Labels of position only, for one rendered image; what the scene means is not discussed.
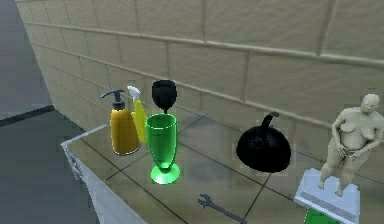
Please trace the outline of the black wine glass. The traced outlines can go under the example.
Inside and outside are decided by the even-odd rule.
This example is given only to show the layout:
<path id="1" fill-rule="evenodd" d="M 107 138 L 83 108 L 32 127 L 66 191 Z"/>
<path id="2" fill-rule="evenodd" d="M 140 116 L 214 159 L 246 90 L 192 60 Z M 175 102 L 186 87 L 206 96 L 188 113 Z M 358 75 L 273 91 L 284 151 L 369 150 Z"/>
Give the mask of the black wine glass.
<path id="1" fill-rule="evenodd" d="M 176 85 L 171 80 L 158 80 L 152 85 L 152 99 L 164 113 L 174 105 L 177 98 Z"/>

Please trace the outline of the green drinking glass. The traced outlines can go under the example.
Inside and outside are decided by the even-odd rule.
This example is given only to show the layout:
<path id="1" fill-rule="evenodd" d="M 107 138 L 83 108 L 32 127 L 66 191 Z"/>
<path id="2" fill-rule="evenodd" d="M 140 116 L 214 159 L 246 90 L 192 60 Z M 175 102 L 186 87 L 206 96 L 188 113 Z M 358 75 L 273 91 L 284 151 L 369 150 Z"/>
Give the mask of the green drinking glass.
<path id="1" fill-rule="evenodd" d="M 175 182 L 180 168 L 174 163 L 178 149 L 178 122 L 172 114 L 154 114 L 145 123 L 147 145 L 155 163 L 151 179 L 162 185 Z"/>

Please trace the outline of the white kitchen counter cabinet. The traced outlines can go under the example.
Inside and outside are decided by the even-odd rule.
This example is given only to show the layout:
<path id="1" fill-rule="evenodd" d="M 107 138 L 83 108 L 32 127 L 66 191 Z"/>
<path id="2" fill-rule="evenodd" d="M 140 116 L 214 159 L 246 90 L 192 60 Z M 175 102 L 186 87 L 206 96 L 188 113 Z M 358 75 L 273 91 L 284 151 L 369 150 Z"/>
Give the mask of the white kitchen counter cabinet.
<path id="1" fill-rule="evenodd" d="M 103 124 L 63 142 L 68 164 L 75 179 L 85 183 L 100 224 L 147 224 L 106 184 L 120 172 L 118 167 L 83 140 L 107 127 Z"/>

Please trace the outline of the yellow spray bottle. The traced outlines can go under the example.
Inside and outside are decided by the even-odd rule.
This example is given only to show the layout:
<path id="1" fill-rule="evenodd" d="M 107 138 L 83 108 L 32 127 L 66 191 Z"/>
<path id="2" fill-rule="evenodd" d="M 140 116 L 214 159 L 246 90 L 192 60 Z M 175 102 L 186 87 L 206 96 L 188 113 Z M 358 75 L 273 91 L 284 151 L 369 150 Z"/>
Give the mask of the yellow spray bottle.
<path id="1" fill-rule="evenodd" d="M 147 116 L 143 104 L 140 100 L 141 92 L 137 87 L 134 86 L 128 86 L 127 89 L 129 91 L 130 98 L 133 101 L 134 111 L 131 113 L 131 115 L 136 125 L 139 141 L 145 143 L 147 141 L 145 130 L 145 122 L 147 120 Z"/>

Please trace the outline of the orange soap pump bottle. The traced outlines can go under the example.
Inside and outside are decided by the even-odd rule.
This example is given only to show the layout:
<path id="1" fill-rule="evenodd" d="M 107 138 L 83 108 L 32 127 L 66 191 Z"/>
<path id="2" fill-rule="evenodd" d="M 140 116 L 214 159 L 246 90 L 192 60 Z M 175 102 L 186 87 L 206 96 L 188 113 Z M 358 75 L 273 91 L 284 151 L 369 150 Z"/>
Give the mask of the orange soap pump bottle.
<path id="1" fill-rule="evenodd" d="M 140 148 L 140 141 L 131 112 L 121 97 L 122 93 L 122 89 L 110 89 L 100 97 L 114 97 L 110 114 L 112 147 L 115 154 L 125 156 L 135 153 Z"/>

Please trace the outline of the black kettle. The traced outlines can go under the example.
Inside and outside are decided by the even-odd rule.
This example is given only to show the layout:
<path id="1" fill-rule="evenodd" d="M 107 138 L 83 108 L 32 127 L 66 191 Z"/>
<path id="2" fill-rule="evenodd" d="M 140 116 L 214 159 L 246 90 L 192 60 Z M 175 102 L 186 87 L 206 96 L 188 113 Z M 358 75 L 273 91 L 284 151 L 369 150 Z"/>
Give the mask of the black kettle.
<path id="1" fill-rule="evenodd" d="M 270 125 L 278 116 L 277 112 L 270 112 L 260 126 L 249 128 L 239 138 L 236 154 L 246 166 L 260 172 L 277 173 L 290 165 L 290 144 L 284 134 Z"/>

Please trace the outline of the grey wrench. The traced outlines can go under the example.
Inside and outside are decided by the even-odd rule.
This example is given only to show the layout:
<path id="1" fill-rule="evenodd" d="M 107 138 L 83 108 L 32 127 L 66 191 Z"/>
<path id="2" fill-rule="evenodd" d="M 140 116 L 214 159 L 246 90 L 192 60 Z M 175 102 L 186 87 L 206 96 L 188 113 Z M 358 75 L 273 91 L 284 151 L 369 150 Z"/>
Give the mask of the grey wrench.
<path id="1" fill-rule="evenodd" d="M 230 217 L 230 218 L 236 220 L 240 224 L 248 224 L 244 218 L 237 216 L 237 215 L 231 213 L 230 211 L 227 211 L 226 209 L 216 205 L 207 194 L 201 194 L 200 198 L 198 199 L 198 203 L 201 204 L 203 207 L 211 207 L 214 210 L 225 214 L 227 217 Z"/>

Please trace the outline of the beige statue on white base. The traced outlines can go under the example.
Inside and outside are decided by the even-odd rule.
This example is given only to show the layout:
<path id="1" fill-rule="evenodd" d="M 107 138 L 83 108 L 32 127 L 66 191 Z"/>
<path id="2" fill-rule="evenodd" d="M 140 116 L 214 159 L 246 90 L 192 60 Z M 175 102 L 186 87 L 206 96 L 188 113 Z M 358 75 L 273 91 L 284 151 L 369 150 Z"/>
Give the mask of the beige statue on white base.
<path id="1" fill-rule="evenodd" d="M 359 224 L 360 191 L 352 180 L 370 151 L 384 140 L 384 116 L 377 112 L 380 98 L 366 95 L 358 107 L 340 112 L 331 131 L 327 159 L 321 169 L 307 169 L 294 201 L 337 220 Z"/>

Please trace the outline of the green flat object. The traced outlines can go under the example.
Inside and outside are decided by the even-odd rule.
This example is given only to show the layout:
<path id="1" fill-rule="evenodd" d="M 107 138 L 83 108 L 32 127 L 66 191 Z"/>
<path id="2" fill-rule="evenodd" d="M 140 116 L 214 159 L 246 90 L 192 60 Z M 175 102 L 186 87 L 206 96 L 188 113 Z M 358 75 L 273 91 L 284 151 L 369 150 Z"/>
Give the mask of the green flat object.
<path id="1" fill-rule="evenodd" d="M 308 209 L 304 219 L 304 224 L 340 224 L 340 223 L 337 220 L 334 220 L 314 209 Z"/>

